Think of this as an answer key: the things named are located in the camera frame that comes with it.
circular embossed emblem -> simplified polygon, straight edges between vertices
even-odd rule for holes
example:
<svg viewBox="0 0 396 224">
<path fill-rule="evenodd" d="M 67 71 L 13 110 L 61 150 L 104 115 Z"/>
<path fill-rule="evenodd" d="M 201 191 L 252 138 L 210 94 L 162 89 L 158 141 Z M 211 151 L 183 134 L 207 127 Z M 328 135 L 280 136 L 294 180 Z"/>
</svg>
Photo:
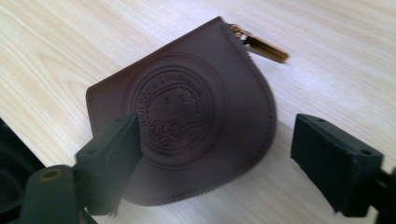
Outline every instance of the circular embossed emblem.
<svg viewBox="0 0 396 224">
<path fill-rule="evenodd" d="M 204 156 L 226 117 L 219 76 L 189 55 L 148 63 L 128 85 L 124 103 L 124 113 L 139 117 L 145 157 L 170 168 Z"/>
</svg>

zipper pull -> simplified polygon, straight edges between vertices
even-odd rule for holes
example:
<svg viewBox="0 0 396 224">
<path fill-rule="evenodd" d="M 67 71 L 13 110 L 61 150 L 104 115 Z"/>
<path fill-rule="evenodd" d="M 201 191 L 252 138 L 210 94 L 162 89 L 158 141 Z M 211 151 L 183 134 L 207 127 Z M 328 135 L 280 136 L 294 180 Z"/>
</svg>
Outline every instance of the zipper pull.
<svg viewBox="0 0 396 224">
<path fill-rule="evenodd" d="M 277 63 L 283 63 L 286 61 L 286 59 L 288 59 L 288 53 L 265 43 L 263 40 L 254 36 L 251 32 L 242 30 L 236 24 L 229 25 L 236 38 L 242 40 L 243 45 L 249 45 L 252 49 L 255 49 L 253 52 L 256 52 L 262 57 L 270 59 Z"/>
</svg>

leather pouch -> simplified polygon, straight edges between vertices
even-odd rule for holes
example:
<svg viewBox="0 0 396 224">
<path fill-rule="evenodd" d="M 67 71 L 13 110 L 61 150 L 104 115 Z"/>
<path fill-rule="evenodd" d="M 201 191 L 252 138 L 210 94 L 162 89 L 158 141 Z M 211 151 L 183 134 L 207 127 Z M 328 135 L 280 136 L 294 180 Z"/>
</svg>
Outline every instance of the leather pouch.
<svg viewBox="0 0 396 224">
<path fill-rule="evenodd" d="M 128 201 L 158 205 L 207 192 L 270 147 L 274 97 L 237 37 L 215 18 L 88 88 L 93 135 L 121 116 L 139 117 L 144 157 Z"/>
</svg>

zipper tab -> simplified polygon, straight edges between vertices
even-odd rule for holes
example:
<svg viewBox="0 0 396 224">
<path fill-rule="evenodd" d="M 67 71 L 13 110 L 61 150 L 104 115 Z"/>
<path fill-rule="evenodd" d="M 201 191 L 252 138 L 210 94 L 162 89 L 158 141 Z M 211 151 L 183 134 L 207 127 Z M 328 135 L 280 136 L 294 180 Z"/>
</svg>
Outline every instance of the zipper tab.
<svg viewBox="0 0 396 224">
<path fill-rule="evenodd" d="M 288 53 L 282 51 L 281 49 L 277 49 L 270 44 L 265 43 L 265 41 L 254 36 L 251 32 L 242 30 L 236 24 L 229 25 L 236 38 L 242 40 L 243 45 L 249 45 L 252 49 L 254 49 L 253 52 L 277 63 L 283 63 L 286 61 L 286 59 L 288 59 Z"/>
</svg>

table surface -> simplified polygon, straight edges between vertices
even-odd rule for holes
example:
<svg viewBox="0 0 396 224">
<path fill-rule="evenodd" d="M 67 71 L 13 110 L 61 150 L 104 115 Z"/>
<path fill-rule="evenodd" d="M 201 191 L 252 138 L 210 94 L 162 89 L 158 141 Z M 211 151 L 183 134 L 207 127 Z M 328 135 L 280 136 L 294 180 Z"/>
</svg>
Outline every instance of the table surface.
<svg viewBox="0 0 396 224">
<path fill-rule="evenodd" d="M 251 58 L 276 98 L 267 156 L 179 203 L 122 202 L 99 223 L 373 223 L 335 214 L 290 158 L 297 113 L 321 117 L 396 165 L 396 4 L 382 1 L 31 1 L 0 3 L 0 117 L 46 165 L 74 164 L 91 138 L 85 92 L 217 16 L 285 50 Z"/>
</svg>

